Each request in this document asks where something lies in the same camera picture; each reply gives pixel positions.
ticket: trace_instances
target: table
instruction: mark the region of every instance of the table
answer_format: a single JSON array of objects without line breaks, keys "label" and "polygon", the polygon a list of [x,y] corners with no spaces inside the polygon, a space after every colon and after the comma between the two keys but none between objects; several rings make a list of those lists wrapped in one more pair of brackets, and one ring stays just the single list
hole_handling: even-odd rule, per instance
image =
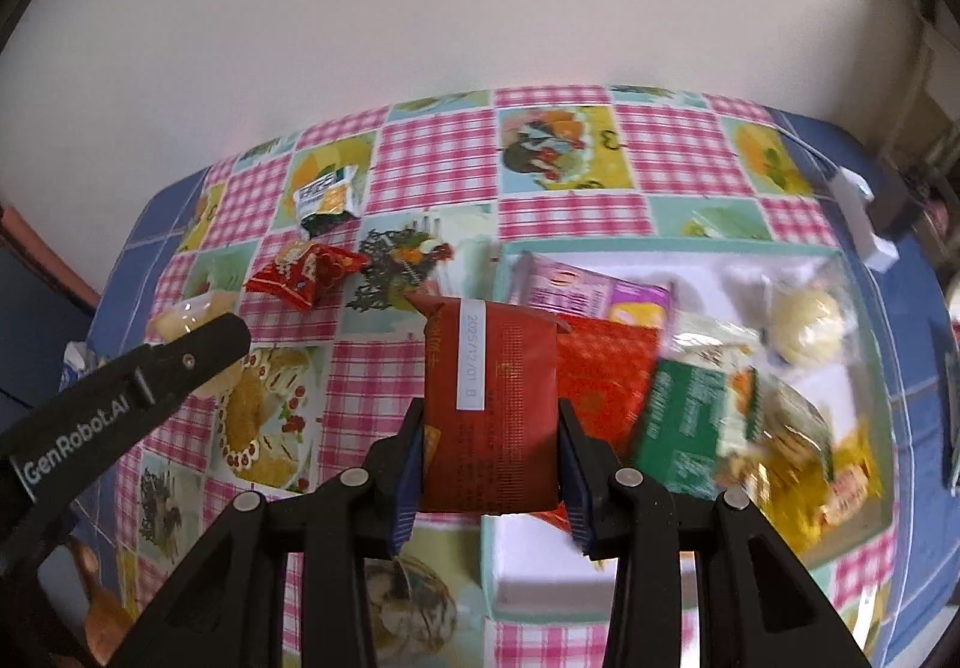
[{"label": "table", "polygon": [[[572,170],[563,144],[531,156],[522,143],[532,124],[605,153]],[[782,147],[797,169],[779,178],[781,185],[758,171],[757,151],[769,147],[763,124],[795,130],[868,181],[880,182],[856,142],[835,127],[728,97],[642,86],[469,91],[318,124],[220,161],[152,199],[110,277],[90,343],[101,355],[114,356],[136,345],[147,319],[181,296],[208,284],[238,287],[294,236],[291,186],[338,161],[365,168],[363,219],[325,238],[347,247],[357,247],[371,232],[387,236],[393,248],[411,247],[413,241],[404,239],[407,230],[440,241],[464,233],[461,241],[483,243],[683,235],[690,214],[709,203],[736,211],[741,236],[745,225],[748,236],[835,245],[853,254],[838,209],[822,197],[818,168],[802,150],[788,140],[776,141],[776,149]],[[565,185],[589,188],[565,190]],[[467,242],[464,254],[475,250]],[[855,257],[849,261],[872,318],[894,406],[902,528],[891,527],[835,563],[821,583],[838,609],[854,612],[855,619],[865,590],[889,601],[873,607],[885,612],[870,632],[874,660],[881,664],[935,612],[960,570],[952,538],[956,508],[936,469],[943,455],[943,353],[952,339],[932,270],[912,238],[901,243],[901,261],[883,276],[872,276]],[[458,269],[456,259],[440,267],[440,287],[457,289],[458,281],[462,286],[464,268]],[[323,395],[323,409],[307,418],[322,422],[315,438],[304,441],[306,475],[294,480],[292,489],[309,489],[360,462],[373,439],[395,431],[406,401],[419,393],[419,343],[405,339],[409,314],[378,310],[377,303],[391,299],[388,271],[378,280],[359,303],[369,310],[342,307],[357,305],[355,284],[306,316],[283,310],[263,295],[241,301],[240,313],[256,342],[316,344],[307,347],[305,367],[320,371],[311,388]],[[483,291],[480,286],[472,290]],[[162,481],[173,471],[182,481],[178,497],[184,523],[189,521],[184,529],[192,534],[233,494],[257,486],[224,474],[222,467],[208,472],[215,424],[213,405],[188,401],[80,498],[89,513],[97,514],[92,545],[101,553],[112,551],[110,543],[116,546],[115,583],[132,609],[152,597],[173,564],[148,546],[138,529],[143,516],[138,487],[145,472],[148,479]],[[920,502],[923,508],[916,507]],[[461,517],[432,517],[424,524],[436,532],[468,534],[470,529]],[[297,570],[294,561],[291,615],[296,613]],[[285,628],[291,652],[299,637],[295,619]],[[471,654],[479,649],[505,666],[594,662],[605,642],[602,626],[482,621],[474,626],[479,636],[460,648]]]}]

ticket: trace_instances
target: food print on tablecloth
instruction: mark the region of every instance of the food print on tablecloth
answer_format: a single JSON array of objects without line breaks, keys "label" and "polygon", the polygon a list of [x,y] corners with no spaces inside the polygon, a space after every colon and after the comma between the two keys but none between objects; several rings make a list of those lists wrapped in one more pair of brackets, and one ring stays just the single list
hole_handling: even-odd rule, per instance
[{"label": "food print on tablecloth", "polygon": [[[288,433],[300,432],[296,453],[312,470],[307,477],[312,489],[357,465],[373,441],[397,431],[411,397],[422,393],[421,344],[416,340],[422,321],[414,323],[403,307],[403,289],[427,286],[490,296],[487,281],[493,276],[497,241],[661,235],[834,245],[819,203],[798,182],[789,155],[779,152],[771,138],[775,133],[762,127],[737,131],[751,126],[743,119],[773,123],[766,110],[728,97],[640,86],[527,86],[431,97],[325,121],[219,161],[208,171],[193,226],[157,284],[152,315],[201,289],[242,285],[287,241],[301,236],[283,201],[295,188],[338,163],[355,161],[366,169],[358,188],[362,219],[319,240],[376,253],[373,269],[350,279],[311,313],[288,310],[269,295],[245,293],[238,305],[254,340],[243,387],[253,399],[235,398],[237,406],[245,402],[254,407],[239,414],[250,425],[247,435],[283,435],[284,426]],[[548,127],[541,129],[544,134],[534,131],[538,123]],[[547,153],[554,163],[588,146],[607,151],[611,161],[598,169],[601,175],[588,178],[574,177],[567,167],[551,179],[539,164],[538,171],[515,172],[503,163],[503,154],[520,138],[520,129],[531,124],[523,135],[528,153],[539,147],[534,144],[539,139],[557,154]],[[575,163],[567,158],[560,162],[563,167],[564,161]],[[587,172],[591,165],[584,163]],[[784,177],[785,185],[776,182]],[[490,267],[490,278],[482,275],[482,265]],[[271,362],[280,363],[275,384],[280,391],[267,383]],[[267,370],[262,376],[261,367]],[[299,388],[308,397],[306,407],[296,394]],[[291,408],[293,399],[298,402]],[[179,528],[174,561],[167,559],[169,540],[168,553],[160,545],[140,545],[145,540],[139,532],[144,469],[160,484],[169,472],[175,488],[180,487],[169,503],[163,502],[165,524],[172,524],[171,509],[179,508],[181,518],[190,510],[207,526],[235,494],[251,487],[271,498],[291,496],[251,481],[254,476],[247,471],[252,464],[240,476],[231,466],[224,468],[220,439],[227,433],[228,415],[218,414],[214,401],[188,401],[121,460],[118,561],[131,609],[149,602],[181,556],[181,545],[191,538]],[[304,428],[291,418],[302,418]],[[314,435],[308,440],[311,418]],[[300,456],[304,447],[308,457]],[[293,480],[291,489],[301,487],[296,473],[280,478],[268,477],[288,486]],[[199,490],[193,486],[197,480]],[[181,489],[189,492],[183,502],[178,499]],[[422,534],[425,545],[440,541],[431,551],[443,553],[458,541],[472,540],[469,534],[476,530],[475,520],[432,514],[418,518],[415,534]],[[451,535],[448,543],[434,535],[444,531]],[[155,527],[152,534],[157,536]],[[895,545],[894,536],[891,528],[830,569],[830,594],[838,607],[851,606],[863,589],[889,579],[892,560],[884,547]],[[392,633],[382,642],[384,649],[427,654],[437,648],[430,665],[457,664],[451,660],[480,665],[483,654],[503,666],[582,665],[602,657],[603,627],[484,622],[468,600],[479,592],[477,579],[469,575],[474,572],[464,580],[459,569],[431,565],[414,548],[411,557],[425,565],[414,575],[422,575],[422,588],[433,601],[432,607],[419,604],[415,609],[436,627]],[[411,567],[419,568],[414,562]],[[294,664],[299,649],[300,570],[295,558],[284,609],[285,664]],[[445,625],[451,597],[458,609],[453,631]],[[692,620],[685,615],[685,639],[695,633],[695,622],[695,613]],[[475,649],[478,638],[482,649]]]}]

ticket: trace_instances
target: purple snack package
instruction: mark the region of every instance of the purple snack package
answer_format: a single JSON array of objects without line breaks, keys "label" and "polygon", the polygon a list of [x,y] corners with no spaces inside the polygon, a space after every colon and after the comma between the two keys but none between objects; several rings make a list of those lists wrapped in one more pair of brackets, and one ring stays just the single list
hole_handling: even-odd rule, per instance
[{"label": "purple snack package", "polygon": [[554,313],[665,329],[672,308],[672,290],[632,284],[526,251],[515,267],[510,301]]}]

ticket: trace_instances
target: white wall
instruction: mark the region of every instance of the white wall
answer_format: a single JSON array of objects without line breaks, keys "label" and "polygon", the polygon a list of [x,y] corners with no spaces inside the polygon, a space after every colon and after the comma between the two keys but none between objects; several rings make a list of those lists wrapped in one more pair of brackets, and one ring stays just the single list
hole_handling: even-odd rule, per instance
[{"label": "white wall", "polygon": [[101,287],[156,190],[327,116],[629,82],[864,137],[915,40],[907,0],[34,0],[0,55],[0,198]]}]

